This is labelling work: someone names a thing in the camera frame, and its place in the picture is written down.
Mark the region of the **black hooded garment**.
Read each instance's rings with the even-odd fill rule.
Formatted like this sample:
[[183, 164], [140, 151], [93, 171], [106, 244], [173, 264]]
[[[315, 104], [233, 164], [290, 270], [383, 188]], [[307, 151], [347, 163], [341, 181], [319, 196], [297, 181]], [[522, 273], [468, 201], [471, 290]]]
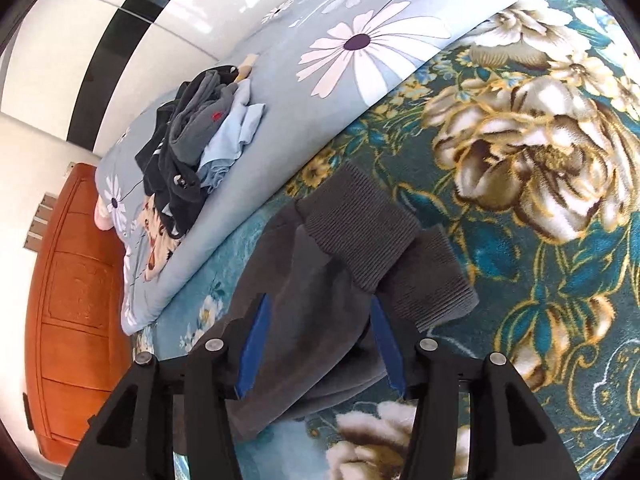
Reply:
[[157, 109], [154, 133], [138, 151], [136, 163], [143, 174], [144, 192], [155, 196], [155, 207], [169, 235], [180, 238], [198, 218], [206, 192], [196, 174], [200, 161], [194, 166], [179, 162], [168, 145], [169, 123], [176, 106], [175, 96]]

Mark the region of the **dark grey sweatpants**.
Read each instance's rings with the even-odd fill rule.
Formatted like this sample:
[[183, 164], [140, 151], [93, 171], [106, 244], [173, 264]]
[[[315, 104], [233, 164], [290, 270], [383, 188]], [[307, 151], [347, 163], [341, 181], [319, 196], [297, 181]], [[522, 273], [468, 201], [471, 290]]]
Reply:
[[445, 230], [422, 228], [350, 162], [268, 221], [209, 335], [220, 336], [260, 294], [271, 302], [264, 354], [253, 388], [229, 406], [232, 432], [243, 440], [384, 377], [369, 327], [373, 298], [418, 330], [462, 318], [478, 303]]

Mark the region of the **grey garment with red logo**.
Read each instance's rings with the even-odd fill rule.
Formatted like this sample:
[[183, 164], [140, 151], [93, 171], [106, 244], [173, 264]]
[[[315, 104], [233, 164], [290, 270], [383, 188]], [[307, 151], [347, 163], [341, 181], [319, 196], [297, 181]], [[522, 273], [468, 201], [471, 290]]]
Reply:
[[229, 115], [239, 71], [223, 65], [204, 70], [183, 84], [169, 123], [168, 145], [179, 162], [194, 166]]

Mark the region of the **grey daisy print quilt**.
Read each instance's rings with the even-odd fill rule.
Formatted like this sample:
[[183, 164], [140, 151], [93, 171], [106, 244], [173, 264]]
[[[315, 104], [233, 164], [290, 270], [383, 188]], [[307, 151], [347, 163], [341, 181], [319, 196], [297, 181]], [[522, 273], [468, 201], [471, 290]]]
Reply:
[[156, 99], [101, 159], [96, 188], [125, 246], [120, 328], [152, 324], [224, 239], [337, 133], [480, 22], [516, 0], [296, 0], [237, 47], [252, 60], [251, 103], [264, 103], [251, 144], [205, 202], [162, 272], [145, 281], [149, 242], [136, 155], [152, 138]]

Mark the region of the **teal floral fleece blanket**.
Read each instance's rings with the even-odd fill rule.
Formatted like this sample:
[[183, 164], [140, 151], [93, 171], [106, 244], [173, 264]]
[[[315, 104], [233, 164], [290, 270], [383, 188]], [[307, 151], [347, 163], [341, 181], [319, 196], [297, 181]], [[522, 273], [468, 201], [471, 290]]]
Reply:
[[639, 60], [602, 0], [520, 0], [333, 139], [134, 337], [161, 359], [229, 310], [267, 220], [356, 162], [442, 226], [480, 297], [431, 334], [505, 354], [584, 479], [639, 419]]

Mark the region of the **light blue shirt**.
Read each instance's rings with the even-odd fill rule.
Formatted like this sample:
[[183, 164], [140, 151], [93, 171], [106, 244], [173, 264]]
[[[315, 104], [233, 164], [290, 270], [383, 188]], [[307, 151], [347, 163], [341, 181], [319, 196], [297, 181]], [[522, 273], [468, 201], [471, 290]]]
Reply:
[[264, 103], [251, 103], [252, 84], [249, 79], [238, 83], [229, 114], [218, 131], [209, 140], [201, 154], [196, 174], [201, 187], [212, 194], [221, 184], [231, 167], [251, 144], [262, 121]]

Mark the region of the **pink floral pillow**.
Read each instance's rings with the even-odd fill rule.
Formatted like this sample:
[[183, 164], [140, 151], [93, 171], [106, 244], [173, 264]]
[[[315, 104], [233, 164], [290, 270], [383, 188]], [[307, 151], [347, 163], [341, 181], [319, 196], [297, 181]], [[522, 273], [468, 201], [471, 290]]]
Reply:
[[100, 231], [108, 231], [114, 228], [112, 215], [107, 210], [107, 206], [101, 196], [98, 196], [96, 206], [94, 206], [94, 223]]

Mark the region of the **cartoon print cream garment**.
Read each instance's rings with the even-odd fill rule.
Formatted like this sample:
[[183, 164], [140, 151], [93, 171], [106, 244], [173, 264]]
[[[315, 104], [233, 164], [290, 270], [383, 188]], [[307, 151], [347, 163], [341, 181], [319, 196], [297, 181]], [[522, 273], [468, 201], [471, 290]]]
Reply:
[[169, 235], [155, 207], [154, 198], [154, 195], [145, 197], [137, 218], [137, 224], [149, 242], [149, 255], [143, 269], [143, 277], [147, 282], [162, 272], [181, 242], [180, 238]]

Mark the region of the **orange wooden headboard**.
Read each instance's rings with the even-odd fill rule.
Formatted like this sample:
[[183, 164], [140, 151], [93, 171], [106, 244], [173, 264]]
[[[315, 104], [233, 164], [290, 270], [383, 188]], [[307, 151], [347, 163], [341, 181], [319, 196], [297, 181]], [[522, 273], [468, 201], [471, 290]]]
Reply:
[[26, 413], [40, 454], [62, 466], [131, 362], [119, 321], [124, 245], [94, 223], [95, 173], [76, 165], [53, 206], [26, 313]]

